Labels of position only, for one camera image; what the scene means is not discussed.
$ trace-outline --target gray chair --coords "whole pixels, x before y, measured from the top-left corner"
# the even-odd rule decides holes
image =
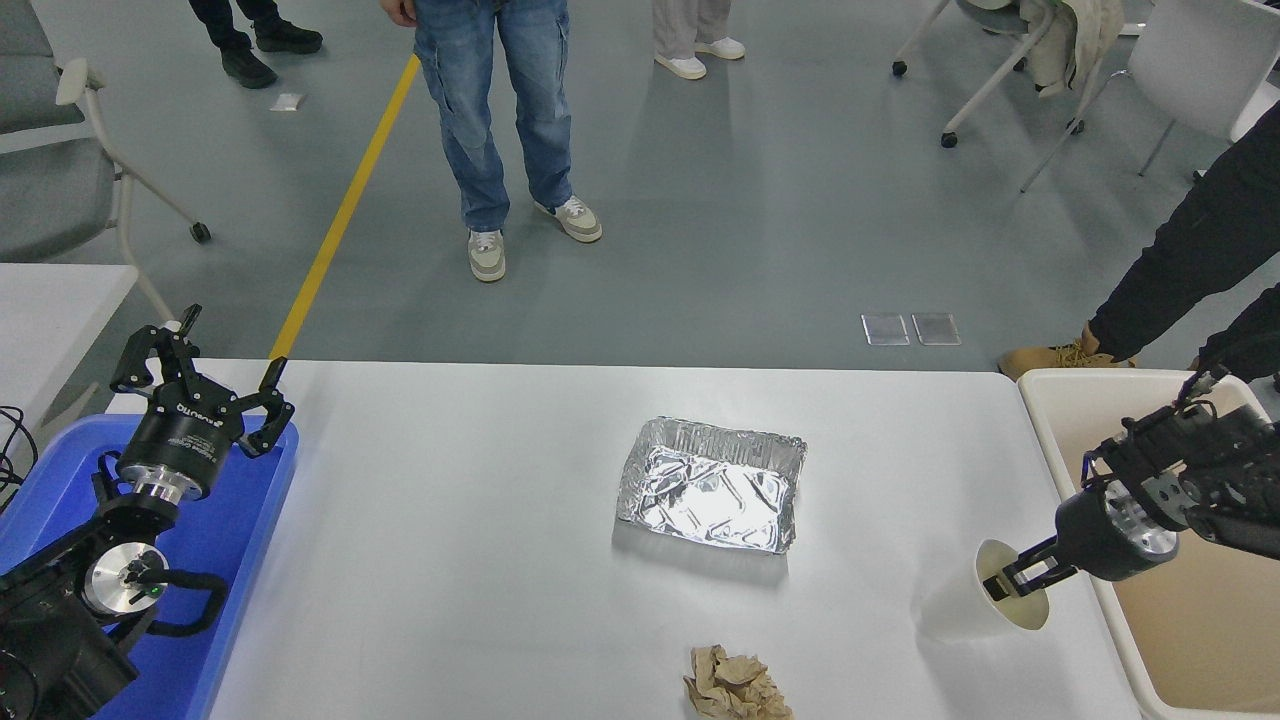
[[[29,0],[0,0],[0,260],[45,260],[115,228],[125,260],[138,268],[138,287],[164,320],[172,320],[173,311],[129,245],[134,181],[186,218],[197,242],[209,240],[209,228],[111,146],[100,87],[82,59],[59,70]],[[86,114],[92,128],[87,137],[68,140],[74,132],[50,129],[83,124]]]
[[[1169,126],[1147,156],[1139,176],[1178,123],[1235,142],[1272,105],[1280,88],[1267,76],[1280,58],[1280,10],[1254,0],[1160,0],[1138,40],[1126,69],[1111,73],[1092,94],[1084,110],[1107,88],[1111,78],[1128,77],[1153,105],[1170,115]],[[1027,192],[1066,142],[1064,132],[1020,192]]]

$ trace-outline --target gray floor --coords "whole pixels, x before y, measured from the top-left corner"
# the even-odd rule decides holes
[[[301,359],[993,370],[1010,347],[1074,337],[1225,143],[1179,128],[1116,83],[1088,131],[1024,196],[1016,187],[1075,96],[1011,76],[938,146],[950,115],[1010,53],[948,8],[891,77],[932,0],[753,0],[731,28],[745,60],[698,82],[652,61],[643,0],[571,0],[573,184],[605,234],[579,245],[527,200],[506,72],[494,133],[513,199],[508,274],[467,270],[457,190],[419,78],[292,356]],[[214,232],[209,245],[140,195],[136,246],[174,305],[200,302],[212,356],[265,356],[410,56],[372,0],[283,1],[325,33],[268,56],[282,82],[243,90],[184,3],[36,0],[58,56],[87,56],[120,150]],[[1149,10],[1129,0],[1130,20]],[[1107,59],[1124,65],[1132,38]],[[297,113],[269,110],[306,94]],[[119,261],[102,237],[58,259]],[[1203,338],[1280,279],[1274,263],[1148,347],[1185,368]],[[952,313],[957,347],[870,347],[863,313]],[[104,379],[155,322],[134,292],[72,386]],[[1260,383],[1260,395],[1271,393]],[[97,401],[105,405],[105,398]]]

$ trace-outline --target sneaker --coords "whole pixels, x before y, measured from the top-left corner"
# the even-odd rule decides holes
[[[223,50],[223,69],[243,87],[256,90],[275,82],[275,72],[247,47]]]
[[[467,238],[467,260],[471,261],[471,274],[477,281],[492,283],[507,274],[507,256],[502,249],[502,231],[471,231]]]
[[[654,61],[676,73],[676,77],[685,79],[698,79],[707,74],[707,65],[698,58],[663,58],[654,55]]]
[[[262,53],[294,53],[310,55],[320,50],[324,36],[314,29],[302,29],[288,20],[253,23],[257,49]]]
[[[543,208],[541,202],[535,202],[535,205],[543,213],[559,220],[564,232],[579,242],[595,242],[604,234],[604,228],[600,227],[600,220],[595,217],[595,213],[579,200],[576,195],[570,195],[568,200],[554,210]]]
[[[732,37],[722,37],[716,42],[695,42],[694,53],[707,53],[721,60],[741,60],[746,55],[746,45]]]
[[[1028,370],[1042,368],[1137,368],[1137,359],[1116,361],[1106,352],[1087,352],[1083,340],[1056,347],[1019,347],[1000,357],[1000,372],[1016,380]]]

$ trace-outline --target white pants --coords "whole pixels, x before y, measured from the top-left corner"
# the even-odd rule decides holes
[[[653,47],[663,58],[692,58],[695,42],[728,37],[730,0],[653,0]]]

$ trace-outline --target black shoe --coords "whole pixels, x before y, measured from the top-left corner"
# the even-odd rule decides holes
[[[324,36],[314,29],[302,29],[288,20],[253,23],[257,49],[262,53],[296,53],[310,55],[320,50]]]
[[[266,67],[262,60],[253,55],[247,47],[223,50],[223,69],[236,78],[242,86],[248,88],[266,87],[275,82],[275,70]]]

